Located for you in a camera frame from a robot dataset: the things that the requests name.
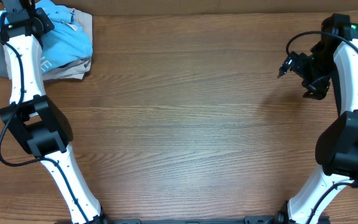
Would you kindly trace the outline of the light blue printed t-shirt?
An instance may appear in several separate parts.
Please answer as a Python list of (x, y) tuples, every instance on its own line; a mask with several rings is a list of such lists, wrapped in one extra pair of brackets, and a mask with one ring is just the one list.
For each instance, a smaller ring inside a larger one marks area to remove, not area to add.
[(37, 38), (11, 37), (0, 47), (0, 77), (12, 78), (20, 72), (19, 60), (35, 63), (35, 72), (44, 80), (82, 79), (90, 70), (93, 54), (92, 16), (76, 9), (58, 6), (51, 1), (35, 4), (44, 10), (54, 29)]

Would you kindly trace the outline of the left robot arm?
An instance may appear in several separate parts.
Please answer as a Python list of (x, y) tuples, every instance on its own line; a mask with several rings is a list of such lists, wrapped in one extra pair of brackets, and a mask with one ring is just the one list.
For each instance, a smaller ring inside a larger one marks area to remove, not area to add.
[(34, 156), (32, 162), (40, 162), (49, 171), (72, 223), (107, 223), (76, 163), (68, 119), (45, 93), (42, 36), (54, 26), (33, 1), (1, 2), (6, 11), (1, 15), (0, 38), (12, 81), (9, 106), (0, 110), (2, 132), (11, 132), (21, 148)]

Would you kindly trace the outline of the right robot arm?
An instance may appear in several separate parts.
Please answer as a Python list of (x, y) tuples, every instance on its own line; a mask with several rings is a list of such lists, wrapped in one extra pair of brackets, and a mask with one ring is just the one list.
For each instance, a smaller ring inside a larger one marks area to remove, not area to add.
[(333, 14), (319, 35), (309, 54), (288, 51), (279, 74), (299, 75), (305, 98), (322, 100), (333, 90), (337, 119), (316, 142), (314, 172), (283, 204), (275, 223), (328, 223), (323, 211), (336, 195), (345, 187), (358, 189), (358, 24)]

